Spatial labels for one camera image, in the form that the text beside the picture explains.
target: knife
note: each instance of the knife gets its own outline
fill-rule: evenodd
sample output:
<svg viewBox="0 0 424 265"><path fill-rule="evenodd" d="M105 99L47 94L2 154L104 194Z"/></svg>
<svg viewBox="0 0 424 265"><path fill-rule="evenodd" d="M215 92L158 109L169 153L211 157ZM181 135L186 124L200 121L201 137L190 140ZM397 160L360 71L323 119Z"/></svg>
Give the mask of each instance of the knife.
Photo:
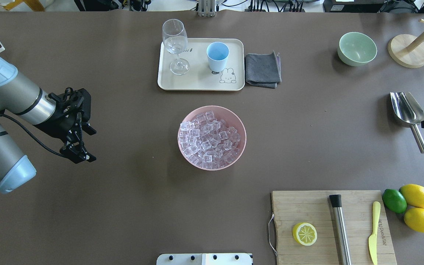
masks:
<svg viewBox="0 0 424 265"><path fill-rule="evenodd" d="M374 265L377 265L377 225L381 214L381 204L378 201L372 203L372 234L369 236L369 254Z"/></svg>

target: gray cloth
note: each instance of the gray cloth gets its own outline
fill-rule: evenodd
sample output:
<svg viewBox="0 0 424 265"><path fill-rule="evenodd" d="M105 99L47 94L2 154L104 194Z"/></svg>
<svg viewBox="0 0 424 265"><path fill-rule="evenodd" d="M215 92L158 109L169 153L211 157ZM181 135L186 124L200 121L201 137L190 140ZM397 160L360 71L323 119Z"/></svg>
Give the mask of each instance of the gray cloth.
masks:
<svg viewBox="0 0 424 265"><path fill-rule="evenodd" d="M271 54L249 53L244 58L245 80L252 86L276 88L281 82L281 68L274 51Z"/></svg>

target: blue cup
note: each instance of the blue cup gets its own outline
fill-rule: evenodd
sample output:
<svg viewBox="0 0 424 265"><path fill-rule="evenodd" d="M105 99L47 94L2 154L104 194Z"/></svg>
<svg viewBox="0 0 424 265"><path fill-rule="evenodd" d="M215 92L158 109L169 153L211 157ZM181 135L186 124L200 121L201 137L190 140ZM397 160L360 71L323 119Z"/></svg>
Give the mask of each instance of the blue cup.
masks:
<svg viewBox="0 0 424 265"><path fill-rule="evenodd" d="M209 59L210 69L214 72L220 72L227 65L229 47L222 42L212 42L207 47L207 58Z"/></svg>

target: ice scoop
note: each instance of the ice scoop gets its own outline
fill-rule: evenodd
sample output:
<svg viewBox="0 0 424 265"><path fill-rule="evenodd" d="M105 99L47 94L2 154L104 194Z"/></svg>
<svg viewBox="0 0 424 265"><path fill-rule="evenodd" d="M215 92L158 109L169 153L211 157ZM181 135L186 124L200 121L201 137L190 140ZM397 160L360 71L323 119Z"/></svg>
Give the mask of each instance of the ice scoop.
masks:
<svg viewBox="0 0 424 265"><path fill-rule="evenodd" d="M402 126L410 127L420 153L424 154L424 140L418 128L418 124L424 121L424 111L410 92L390 92L390 98L395 116Z"/></svg>

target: cutting board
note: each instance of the cutting board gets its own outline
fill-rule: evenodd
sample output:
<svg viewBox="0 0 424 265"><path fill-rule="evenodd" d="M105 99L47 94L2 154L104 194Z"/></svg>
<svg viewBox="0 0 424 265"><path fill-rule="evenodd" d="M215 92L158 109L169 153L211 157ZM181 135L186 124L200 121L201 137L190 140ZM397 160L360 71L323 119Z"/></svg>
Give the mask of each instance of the cutting board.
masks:
<svg viewBox="0 0 424 265"><path fill-rule="evenodd" d="M396 265L380 191L273 191L278 265L340 265L333 210L328 199L332 194L341 194L352 264L372 265L367 238L372 233L372 203L379 201L382 207L377 233L378 265ZM299 245L292 237L293 226L300 222L315 226L318 238L313 245Z"/></svg>

